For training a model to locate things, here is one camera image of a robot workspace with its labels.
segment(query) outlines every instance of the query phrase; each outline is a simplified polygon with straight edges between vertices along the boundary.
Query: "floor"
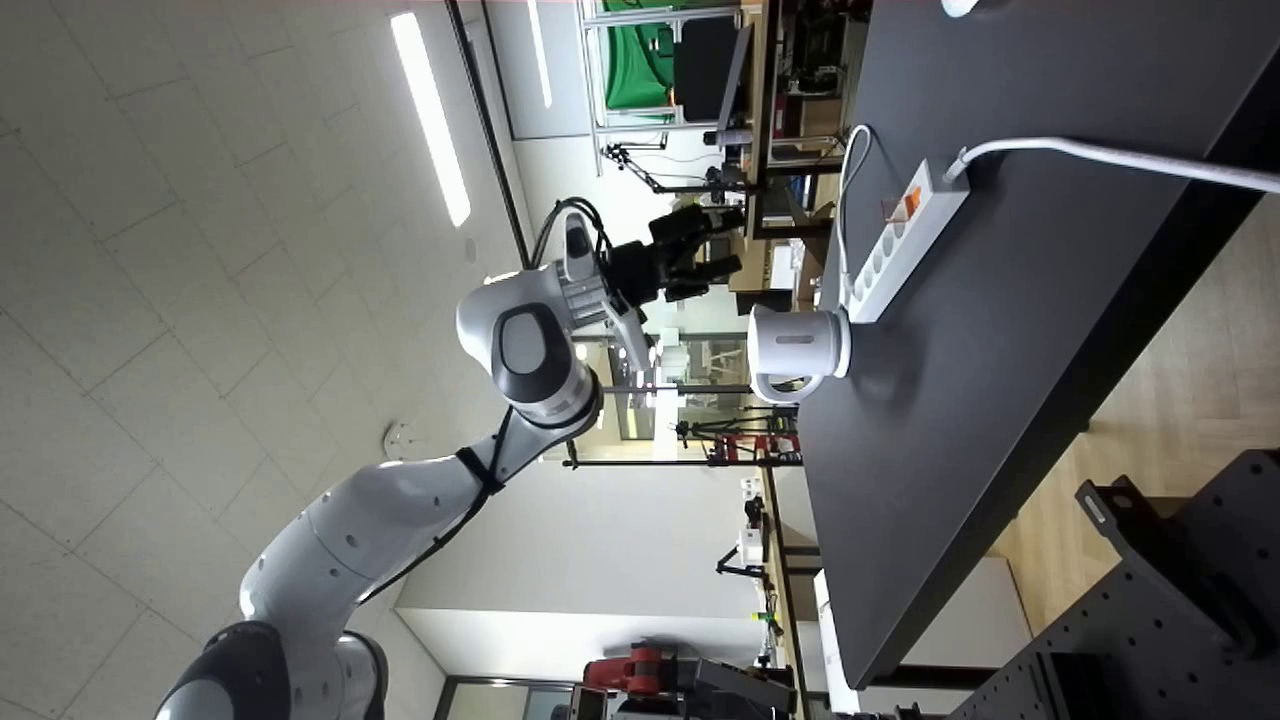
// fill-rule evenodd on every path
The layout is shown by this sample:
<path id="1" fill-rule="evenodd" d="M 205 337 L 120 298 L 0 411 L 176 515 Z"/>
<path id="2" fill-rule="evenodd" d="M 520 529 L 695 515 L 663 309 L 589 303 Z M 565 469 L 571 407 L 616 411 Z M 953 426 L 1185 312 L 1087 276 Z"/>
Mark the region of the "floor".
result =
<path id="1" fill-rule="evenodd" d="M 1275 309 L 1280 198 L 1262 198 L 996 538 L 1030 633 L 1115 562 L 1073 499 L 1081 479 L 1190 494 L 1237 450 L 1280 444 Z"/>
<path id="2" fill-rule="evenodd" d="M 452 303 L 511 268 L 468 85 L 452 229 L 389 16 L 423 0 L 0 3 L 0 720 L 153 715 L 320 486 L 495 426 Z M 440 666 L 389 604 L 389 715 Z"/>

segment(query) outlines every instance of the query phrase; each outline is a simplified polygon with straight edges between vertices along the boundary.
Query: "metal frame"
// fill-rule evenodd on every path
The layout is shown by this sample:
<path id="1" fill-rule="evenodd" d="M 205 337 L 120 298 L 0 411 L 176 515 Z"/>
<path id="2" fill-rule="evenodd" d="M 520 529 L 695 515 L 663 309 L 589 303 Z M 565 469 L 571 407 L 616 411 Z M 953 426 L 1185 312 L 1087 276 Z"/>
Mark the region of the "metal frame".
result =
<path id="1" fill-rule="evenodd" d="M 785 144 L 805 144 L 805 134 L 772 134 L 772 74 L 775 74 L 775 31 L 785 24 L 785 3 L 786 0 L 765 0 L 765 31 L 758 31 L 758 58 L 765 64 L 765 85 L 752 87 L 758 90 L 758 114 L 752 114 L 752 173 L 747 173 L 747 184 L 755 192 L 747 192 L 747 236 L 752 240 L 793 240 L 793 236 L 826 236 L 830 230 L 830 220 L 826 216 L 769 216 L 765 212 L 765 196 L 769 196 L 769 180 L 785 180 L 785 174 L 805 174 L 805 180 L 817 180 L 817 174 L 830 174 L 841 173 L 841 158 L 830 157 L 813 157 L 813 158 L 772 158 L 772 147 L 785 147 Z"/>
<path id="2" fill-rule="evenodd" d="M 1188 553 L 1217 586 L 1238 592 L 1261 626 L 1280 626 L 1280 450 L 1244 450 L 1138 553 Z M 1267 715 L 1280 706 L 1280 652 L 1219 633 L 1188 595 L 1138 558 L 1110 569 L 1035 636 L 955 720 L 1198 720 Z"/>

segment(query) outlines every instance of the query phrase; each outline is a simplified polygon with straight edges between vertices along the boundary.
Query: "white cable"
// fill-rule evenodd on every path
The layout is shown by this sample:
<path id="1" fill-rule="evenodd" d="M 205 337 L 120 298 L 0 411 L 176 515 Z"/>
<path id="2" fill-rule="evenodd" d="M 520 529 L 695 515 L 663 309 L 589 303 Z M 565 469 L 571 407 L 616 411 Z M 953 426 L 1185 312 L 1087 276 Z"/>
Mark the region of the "white cable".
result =
<path id="1" fill-rule="evenodd" d="M 837 236 L 837 264 L 845 264 L 845 189 L 848 189 L 848 180 L 868 165 L 868 157 L 871 157 L 871 144 L 876 144 L 876 130 L 871 130 L 871 123 L 851 123 L 851 130 L 848 130 L 848 141 L 845 141 L 845 157 L 841 157 L 841 192 L 837 192 L 837 222 L 830 222 L 830 236 Z M 837 293 L 837 298 L 845 303 L 845 293 L 848 286 L 848 268 L 841 268 L 841 293 Z"/>
<path id="2" fill-rule="evenodd" d="M 1062 141 L 1062 134 L 1007 134 L 1007 141 L 960 147 L 955 165 L 948 169 L 948 184 L 955 184 L 973 158 L 996 157 L 996 152 L 1062 152 L 1062 157 L 1081 157 L 1092 165 L 1115 165 L 1115 169 L 1135 169 L 1135 173 L 1155 173 L 1155 174 L 1179 174 L 1179 180 L 1203 180 L 1203 184 L 1226 184 L 1226 189 L 1280 196 L 1280 174 L 1273 174 L 1273 173 L 1179 158 L 1179 157 L 1150 157 L 1150 152 L 1129 152 L 1129 147 L 1099 147 L 1099 144 L 1081 144 L 1081 141 Z"/>

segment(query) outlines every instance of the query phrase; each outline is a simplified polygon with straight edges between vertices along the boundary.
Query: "wall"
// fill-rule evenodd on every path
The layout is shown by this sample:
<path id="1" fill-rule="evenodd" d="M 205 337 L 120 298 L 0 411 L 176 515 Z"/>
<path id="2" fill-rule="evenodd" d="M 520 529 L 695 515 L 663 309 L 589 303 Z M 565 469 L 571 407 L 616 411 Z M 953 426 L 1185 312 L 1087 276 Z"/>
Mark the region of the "wall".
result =
<path id="1" fill-rule="evenodd" d="M 389 592 L 389 601 L 360 607 L 353 633 L 380 641 L 389 652 L 389 720 L 432 720 L 445 695 L 445 666 L 436 663 L 436 652 L 423 648 L 405 623 L 396 595 Z"/>
<path id="2" fill-rule="evenodd" d="M 413 574 L 400 617 L 446 673 L 571 680 L 638 636 L 747 660 L 755 585 L 716 574 L 742 472 L 536 465 Z"/>
<path id="3" fill-rule="evenodd" d="M 446 720 L 524 720 L 527 689 L 457 682 Z"/>

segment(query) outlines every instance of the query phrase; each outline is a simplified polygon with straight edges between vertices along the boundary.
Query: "red object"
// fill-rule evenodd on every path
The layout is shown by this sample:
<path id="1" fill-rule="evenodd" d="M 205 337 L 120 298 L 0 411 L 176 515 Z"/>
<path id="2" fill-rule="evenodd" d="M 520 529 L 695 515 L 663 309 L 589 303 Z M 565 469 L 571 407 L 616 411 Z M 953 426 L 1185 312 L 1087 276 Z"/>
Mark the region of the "red object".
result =
<path id="1" fill-rule="evenodd" d="M 583 666 L 589 693 L 663 695 L 668 654 L 655 648 L 632 648 L 629 654 L 605 654 Z"/>
<path id="2" fill-rule="evenodd" d="M 799 457 L 799 440 L 785 433 L 755 434 L 752 444 L 752 461 L 797 461 L 797 457 Z"/>

